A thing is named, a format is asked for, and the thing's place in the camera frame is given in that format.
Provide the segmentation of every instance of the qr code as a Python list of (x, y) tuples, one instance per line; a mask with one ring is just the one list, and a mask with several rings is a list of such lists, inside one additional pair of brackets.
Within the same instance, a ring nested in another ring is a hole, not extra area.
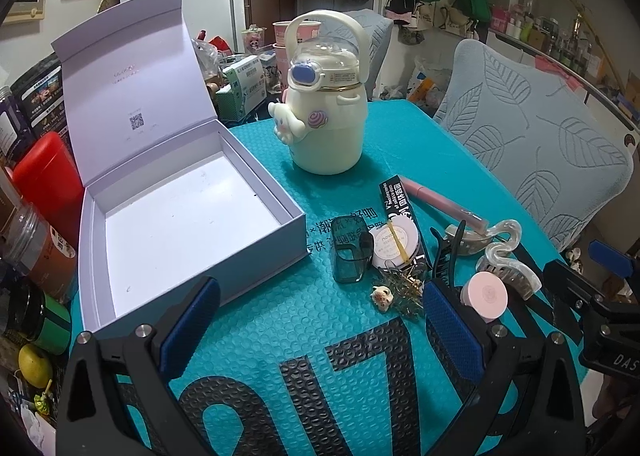
[(131, 123), (131, 129), (142, 128), (142, 126), (145, 125), (145, 120), (142, 118), (142, 113), (138, 113), (138, 115), (129, 117), (129, 122)]

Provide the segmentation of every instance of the round white compact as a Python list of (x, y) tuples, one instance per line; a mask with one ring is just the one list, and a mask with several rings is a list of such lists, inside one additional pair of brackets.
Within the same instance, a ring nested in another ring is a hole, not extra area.
[(485, 322), (491, 322), (507, 309), (507, 289), (495, 274), (478, 272), (462, 287), (460, 301), (476, 310)]
[(371, 230), (373, 236), (373, 259), (371, 262), (374, 267), (379, 269), (404, 267), (413, 259), (420, 243), (418, 227), (415, 226), (411, 218), (402, 215), (394, 216), (391, 218), (391, 223), (408, 261), (404, 261), (402, 258), (402, 253), (389, 225), (384, 224)]

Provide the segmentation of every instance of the yellow rubber band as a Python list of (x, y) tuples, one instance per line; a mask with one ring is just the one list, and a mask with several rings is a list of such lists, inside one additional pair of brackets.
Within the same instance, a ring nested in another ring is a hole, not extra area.
[(400, 257), (402, 258), (402, 262), (407, 263), (409, 261), (409, 256), (406, 255), (406, 251), (402, 246), (402, 243), (400, 243), (398, 236), (396, 236), (396, 231), (394, 229), (393, 222), (389, 220), (388, 222), (386, 222), (386, 225), (389, 227), (389, 230), (391, 231), (391, 235), (394, 237), (394, 241), (396, 242), (396, 247), (398, 247), (398, 250), (400, 251)]

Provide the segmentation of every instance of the chair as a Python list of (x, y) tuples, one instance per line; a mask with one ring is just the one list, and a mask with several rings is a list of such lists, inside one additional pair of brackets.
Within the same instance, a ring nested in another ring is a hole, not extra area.
[(562, 251), (625, 189), (633, 162), (561, 78), (464, 40), (434, 120), (513, 194)]
[[(373, 88), (376, 86), (376, 79), (378, 78), (380, 68), (382, 68), (382, 62), (385, 59), (386, 50), (391, 41), (391, 31), (394, 28), (394, 23), (392, 20), (383, 18), (380, 14), (377, 14), (370, 9), (345, 12), (345, 14), (355, 19), (371, 37), (371, 49), (369, 50), (369, 57), (371, 61), (369, 66), (369, 78), (364, 85), (367, 90), (367, 98), (371, 100)], [(343, 27), (340, 23), (333, 20), (325, 20), (323, 18), (318, 18), (318, 21), (322, 22), (319, 31), (320, 36), (343, 38), (348, 40), (348, 42), (353, 43), (353, 45), (358, 46), (356, 38), (351, 30)]]

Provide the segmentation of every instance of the transparent dome lid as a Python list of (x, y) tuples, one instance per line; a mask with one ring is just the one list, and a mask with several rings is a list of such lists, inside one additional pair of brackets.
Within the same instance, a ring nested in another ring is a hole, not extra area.
[(323, 68), (354, 68), (358, 65), (358, 47), (343, 38), (318, 36), (298, 45), (291, 64), (309, 61)]

